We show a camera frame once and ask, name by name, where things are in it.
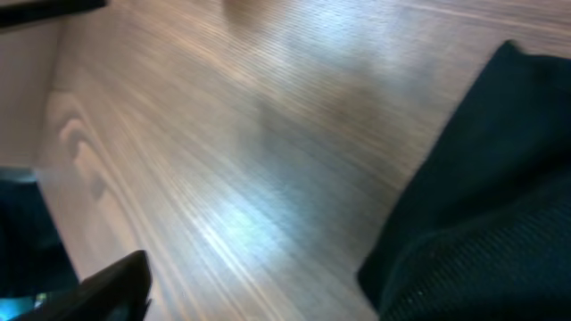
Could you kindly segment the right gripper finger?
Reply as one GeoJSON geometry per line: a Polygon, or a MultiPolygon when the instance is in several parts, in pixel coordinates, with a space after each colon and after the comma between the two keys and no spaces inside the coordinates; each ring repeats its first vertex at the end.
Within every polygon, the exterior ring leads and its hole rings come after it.
{"type": "Polygon", "coordinates": [[[134,251],[17,320],[143,321],[152,281],[146,252],[134,251]]]}

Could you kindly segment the black branded t-shirt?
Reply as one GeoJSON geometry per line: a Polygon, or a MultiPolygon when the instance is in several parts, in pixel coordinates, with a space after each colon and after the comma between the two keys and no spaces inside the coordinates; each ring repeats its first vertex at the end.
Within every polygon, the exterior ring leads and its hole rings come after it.
{"type": "Polygon", "coordinates": [[[570,61],[503,43],[357,275],[383,321],[570,317],[570,61]]]}

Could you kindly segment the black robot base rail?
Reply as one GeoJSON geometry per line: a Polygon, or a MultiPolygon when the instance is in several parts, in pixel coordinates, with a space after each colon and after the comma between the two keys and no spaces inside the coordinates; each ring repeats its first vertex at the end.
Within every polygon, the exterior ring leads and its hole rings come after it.
{"type": "Polygon", "coordinates": [[[107,0],[37,0],[1,5],[1,28],[50,20],[103,8],[107,0]]]}

